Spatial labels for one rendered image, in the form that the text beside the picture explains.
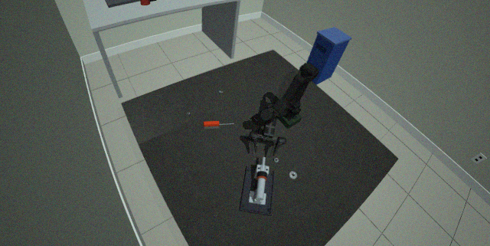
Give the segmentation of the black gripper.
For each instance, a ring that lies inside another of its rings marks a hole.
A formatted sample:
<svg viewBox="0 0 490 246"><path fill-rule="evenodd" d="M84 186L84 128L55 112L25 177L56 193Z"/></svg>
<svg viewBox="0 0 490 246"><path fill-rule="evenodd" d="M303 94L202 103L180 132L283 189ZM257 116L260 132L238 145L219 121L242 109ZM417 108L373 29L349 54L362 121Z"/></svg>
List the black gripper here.
<svg viewBox="0 0 490 246"><path fill-rule="evenodd" d="M282 137L275 138L274 137L275 127L276 127L276 125L273 125L270 123L264 123L263 135L260 135L256 132L252 132L252 131L250 132L249 137L253 140L255 153L256 153L256 149L257 149L257 140L258 140L257 138L268 139L268 140L272 140L272 141L277 142L273 156L275 155L279 146L286 143L286 138L282 138ZM272 139L270 139L269 137L271 137Z"/></svg>

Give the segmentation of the red-handled screwdriver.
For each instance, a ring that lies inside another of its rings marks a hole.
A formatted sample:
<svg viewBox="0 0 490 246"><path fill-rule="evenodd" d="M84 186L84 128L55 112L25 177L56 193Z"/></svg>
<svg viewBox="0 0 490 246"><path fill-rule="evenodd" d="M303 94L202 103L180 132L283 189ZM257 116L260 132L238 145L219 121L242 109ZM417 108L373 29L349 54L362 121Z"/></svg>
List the red-handled screwdriver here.
<svg viewBox="0 0 490 246"><path fill-rule="evenodd" d="M228 125L228 124L234 124L234 123L219 124L219 121L208 121L208 122L204 122L204 127L206 127L206 126Z"/></svg>

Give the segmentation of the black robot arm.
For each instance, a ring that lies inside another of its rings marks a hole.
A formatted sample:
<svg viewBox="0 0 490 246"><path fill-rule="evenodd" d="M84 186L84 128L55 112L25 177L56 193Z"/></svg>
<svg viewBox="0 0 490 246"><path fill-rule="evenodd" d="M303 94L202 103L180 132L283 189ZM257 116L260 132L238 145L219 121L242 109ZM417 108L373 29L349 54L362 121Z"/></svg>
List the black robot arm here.
<svg viewBox="0 0 490 246"><path fill-rule="evenodd" d="M301 73L301 75L300 75ZM288 121L296 118L301 111L300 99L305 92L310 81L313 81L319 74L319 69L309 62L299 67L299 72L294 77L294 81L289 85L282 99L277 100L268 109L262 110L260 116L265 123L276 125L276 118L286 117Z"/></svg>

